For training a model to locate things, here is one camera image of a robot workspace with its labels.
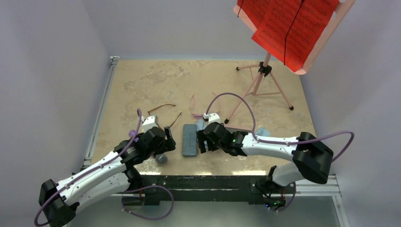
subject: paper sheet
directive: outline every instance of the paper sheet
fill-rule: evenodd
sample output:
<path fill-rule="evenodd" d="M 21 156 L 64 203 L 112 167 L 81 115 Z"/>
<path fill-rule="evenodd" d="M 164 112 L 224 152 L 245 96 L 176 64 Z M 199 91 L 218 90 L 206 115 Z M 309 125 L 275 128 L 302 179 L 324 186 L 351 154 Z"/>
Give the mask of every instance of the paper sheet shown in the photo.
<path fill-rule="evenodd" d="M 241 7 L 255 27 L 258 27 L 266 14 L 270 0 L 238 0 L 237 5 Z"/>
<path fill-rule="evenodd" d="M 303 66 L 338 3 L 338 0 L 303 2 L 287 36 L 285 64 L 292 71 L 297 71 Z M 300 4 L 301 0 L 270 0 L 264 20 L 257 26 L 257 31 L 252 36 L 257 44 L 282 62 L 284 62 L 285 36 Z"/>

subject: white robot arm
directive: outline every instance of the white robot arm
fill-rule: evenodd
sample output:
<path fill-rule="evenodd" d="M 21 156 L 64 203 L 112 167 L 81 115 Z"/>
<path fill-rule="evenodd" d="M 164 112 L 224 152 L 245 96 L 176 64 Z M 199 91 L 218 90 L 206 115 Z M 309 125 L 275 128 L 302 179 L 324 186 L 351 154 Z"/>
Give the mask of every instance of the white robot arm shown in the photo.
<path fill-rule="evenodd" d="M 43 207 L 47 203 L 43 212 L 51 227 L 66 225 L 84 208 L 111 194 L 140 188 L 142 178 L 134 166 L 175 149 L 170 128 L 161 129 L 155 115 L 143 119 L 142 125 L 145 132 L 138 134 L 125 152 L 129 140 L 122 141 L 100 161 L 79 173 L 42 184 L 39 204 Z"/>
<path fill-rule="evenodd" d="M 333 151 L 322 142 L 295 144 L 315 139 L 310 133 L 302 132 L 298 137 L 288 138 L 263 136 L 255 138 L 246 131 L 229 132 L 220 123 L 217 113 L 204 114 L 203 118 L 208 125 L 204 130 L 197 132 L 201 153 L 206 152 L 204 142 L 207 142 L 209 151 L 221 149 L 232 156 L 262 155 L 290 161 L 283 166 L 274 166 L 270 170 L 269 187 L 284 187 L 303 179 L 314 183 L 327 183 Z"/>

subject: gray wall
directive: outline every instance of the gray wall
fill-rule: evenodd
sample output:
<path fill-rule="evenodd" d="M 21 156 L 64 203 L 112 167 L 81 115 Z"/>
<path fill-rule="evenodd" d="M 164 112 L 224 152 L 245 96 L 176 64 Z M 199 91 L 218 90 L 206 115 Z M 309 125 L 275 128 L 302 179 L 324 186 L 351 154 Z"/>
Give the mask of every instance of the gray wall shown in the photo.
<path fill-rule="evenodd" d="M 357 0 L 302 77 L 317 134 L 356 134 L 334 163 L 353 227 L 401 221 L 400 21 L 399 0 Z M 326 142 L 339 151 L 347 139 Z"/>
<path fill-rule="evenodd" d="M 264 59 L 236 0 L 83 0 L 112 55 L 124 58 Z"/>
<path fill-rule="evenodd" d="M 33 226 L 41 183 L 82 164 L 110 58 L 81 0 L 2 0 L 0 31 L 0 223 Z"/>

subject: table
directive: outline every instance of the table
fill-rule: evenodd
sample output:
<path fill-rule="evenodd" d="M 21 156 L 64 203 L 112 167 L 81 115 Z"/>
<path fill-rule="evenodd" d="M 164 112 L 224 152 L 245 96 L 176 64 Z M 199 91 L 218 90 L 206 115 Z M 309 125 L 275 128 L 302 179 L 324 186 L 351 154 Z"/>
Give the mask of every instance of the table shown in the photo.
<path fill-rule="evenodd" d="M 280 78 L 283 89 L 296 106 L 290 111 L 283 105 L 280 94 L 268 98 L 249 96 L 246 100 L 254 111 L 256 129 L 263 126 L 274 137 L 297 136 L 302 131 L 315 134 L 299 76 L 294 75 L 279 61 L 270 61 Z M 257 61 L 156 61 L 119 60 L 110 94 L 101 121 L 92 163 L 100 160 L 136 128 L 136 109 L 147 111 L 162 104 L 175 104 L 157 110 L 161 127 L 168 126 L 182 112 L 172 126 L 176 150 L 168 152 L 168 162 L 159 165 L 152 158 L 135 166 L 143 175 L 265 175 L 271 166 L 283 165 L 286 160 L 272 157 L 232 157 L 221 150 L 199 154 L 194 158 L 182 156 L 183 125 L 196 123 L 190 111 L 191 96 L 195 95 L 195 112 L 203 113 L 214 97 L 212 92 L 242 93 L 249 84 L 249 70 L 236 71 L 241 65 Z M 257 69 L 252 69 L 256 76 Z M 277 90 L 270 77 L 263 79 L 260 92 Z M 233 96 L 220 98 L 224 120 L 237 100 Z M 252 127 L 251 116 L 241 105 L 229 126 Z"/>

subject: gray ball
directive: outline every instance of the gray ball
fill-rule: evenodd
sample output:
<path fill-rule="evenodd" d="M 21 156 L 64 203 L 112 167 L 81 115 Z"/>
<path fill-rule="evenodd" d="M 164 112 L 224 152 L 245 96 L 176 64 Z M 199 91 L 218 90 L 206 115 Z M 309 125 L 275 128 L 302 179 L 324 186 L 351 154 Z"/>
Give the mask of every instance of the gray ball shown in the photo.
<path fill-rule="evenodd" d="M 159 163 L 159 164 L 165 164 L 168 160 L 168 158 L 165 154 L 156 155 L 155 159 L 156 159 L 157 163 Z"/>

